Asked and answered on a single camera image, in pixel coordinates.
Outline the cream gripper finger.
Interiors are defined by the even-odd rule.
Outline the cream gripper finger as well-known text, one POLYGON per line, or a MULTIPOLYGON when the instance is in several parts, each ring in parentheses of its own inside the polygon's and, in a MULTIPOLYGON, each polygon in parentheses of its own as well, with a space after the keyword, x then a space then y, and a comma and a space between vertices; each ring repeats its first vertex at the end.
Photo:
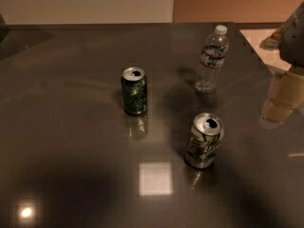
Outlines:
POLYGON ((259 123, 266 129, 274 129, 282 125, 303 102, 304 68, 274 69, 259 123))

